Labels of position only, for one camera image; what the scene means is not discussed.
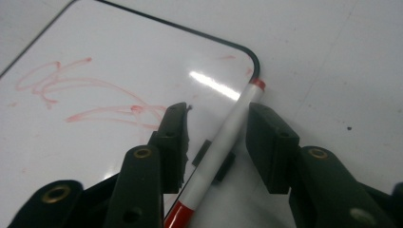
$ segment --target marker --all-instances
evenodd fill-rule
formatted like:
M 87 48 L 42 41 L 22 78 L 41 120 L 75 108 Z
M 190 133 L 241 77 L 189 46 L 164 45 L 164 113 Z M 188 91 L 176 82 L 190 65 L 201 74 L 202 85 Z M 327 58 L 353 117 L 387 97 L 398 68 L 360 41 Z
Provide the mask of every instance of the marker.
M 238 139 L 240 129 L 247 118 L 249 104 L 260 99 L 264 87 L 265 83 L 262 80 L 252 79 L 240 94 L 240 98 L 166 218 L 164 228 L 184 228 L 187 225 Z

